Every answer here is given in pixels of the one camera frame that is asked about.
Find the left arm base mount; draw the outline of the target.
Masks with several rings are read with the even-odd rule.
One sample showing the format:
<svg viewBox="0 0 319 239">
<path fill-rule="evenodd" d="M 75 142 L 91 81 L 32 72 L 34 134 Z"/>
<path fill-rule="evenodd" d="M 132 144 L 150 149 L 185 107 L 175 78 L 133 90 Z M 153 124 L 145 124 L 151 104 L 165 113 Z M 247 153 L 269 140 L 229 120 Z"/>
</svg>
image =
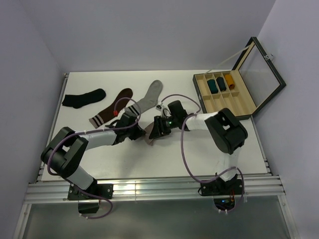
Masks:
<svg viewBox="0 0 319 239">
<path fill-rule="evenodd" d="M 113 209 L 113 203 L 110 201 L 113 196 L 113 188 L 113 184 L 96 184 L 92 189 L 85 191 L 75 185 L 70 185 L 67 200 L 78 202 L 80 216 L 87 219 L 100 219 L 108 216 Z M 110 208 L 105 214 L 95 216 L 102 201 L 108 202 Z"/>
</svg>

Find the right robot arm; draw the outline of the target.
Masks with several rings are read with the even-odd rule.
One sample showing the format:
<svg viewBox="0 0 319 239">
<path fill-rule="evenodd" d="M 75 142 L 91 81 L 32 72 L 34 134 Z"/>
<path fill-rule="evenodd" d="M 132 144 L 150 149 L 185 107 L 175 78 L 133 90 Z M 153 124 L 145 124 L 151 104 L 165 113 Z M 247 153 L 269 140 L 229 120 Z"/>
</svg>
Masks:
<svg viewBox="0 0 319 239">
<path fill-rule="evenodd" d="M 216 181 L 216 190 L 221 194 L 227 194 L 233 188 L 232 179 L 240 174 L 237 167 L 241 147 L 248 138 L 248 132 L 236 116 L 228 109 L 223 108 L 218 112 L 205 114 L 188 114 L 180 101 L 168 104 L 170 116 L 154 117 L 154 126 L 149 139 L 157 139 L 167 136 L 174 128 L 181 130 L 180 149 L 184 166 L 190 177 L 198 183 L 211 183 Z M 205 130 L 208 131 L 221 151 L 215 176 L 210 180 L 199 180 L 188 167 L 185 154 L 183 137 L 185 131 Z"/>
</svg>

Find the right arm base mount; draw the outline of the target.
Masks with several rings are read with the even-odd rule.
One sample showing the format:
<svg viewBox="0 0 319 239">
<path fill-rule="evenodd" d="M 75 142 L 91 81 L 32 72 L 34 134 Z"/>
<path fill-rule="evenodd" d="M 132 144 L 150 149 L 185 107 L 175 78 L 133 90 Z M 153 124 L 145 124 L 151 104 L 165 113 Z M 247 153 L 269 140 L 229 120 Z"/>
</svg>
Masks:
<svg viewBox="0 0 319 239">
<path fill-rule="evenodd" d="M 244 195 L 244 186 L 237 175 L 227 182 L 217 179 L 211 183 L 202 183 L 198 189 L 200 196 L 224 196 L 223 198 L 213 199 L 215 207 L 221 211 L 229 211 L 236 206 L 235 196 Z"/>
</svg>

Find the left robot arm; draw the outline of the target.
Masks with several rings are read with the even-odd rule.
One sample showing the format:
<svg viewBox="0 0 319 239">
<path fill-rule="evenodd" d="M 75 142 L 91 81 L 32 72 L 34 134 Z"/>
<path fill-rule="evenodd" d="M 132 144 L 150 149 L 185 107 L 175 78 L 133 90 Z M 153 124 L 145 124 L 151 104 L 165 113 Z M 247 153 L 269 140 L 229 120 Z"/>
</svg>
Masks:
<svg viewBox="0 0 319 239">
<path fill-rule="evenodd" d="M 47 165 L 49 172 L 79 188 L 79 193 L 86 199 L 97 193 L 96 179 L 87 173 L 80 162 L 84 153 L 100 146 L 113 146 L 126 138 L 136 140 L 146 132 L 138 125 L 138 118 L 124 113 L 114 125 L 103 129 L 75 132 L 63 127 L 41 154 L 41 161 Z"/>
</svg>

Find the beige sock with red stripes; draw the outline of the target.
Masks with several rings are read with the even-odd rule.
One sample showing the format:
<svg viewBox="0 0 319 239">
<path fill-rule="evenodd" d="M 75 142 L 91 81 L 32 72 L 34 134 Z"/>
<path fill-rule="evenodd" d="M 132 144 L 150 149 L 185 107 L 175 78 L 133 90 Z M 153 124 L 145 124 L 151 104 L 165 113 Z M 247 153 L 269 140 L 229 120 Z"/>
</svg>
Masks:
<svg viewBox="0 0 319 239">
<path fill-rule="evenodd" d="M 146 132 L 146 134 L 144 135 L 144 141 L 146 142 L 147 145 L 149 146 L 153 146 L 154 140 L 150 139 L 150 134 L 153 130 L 154 127 L 154 123 L 150 123 L 144 130 Z"/>
</svg>

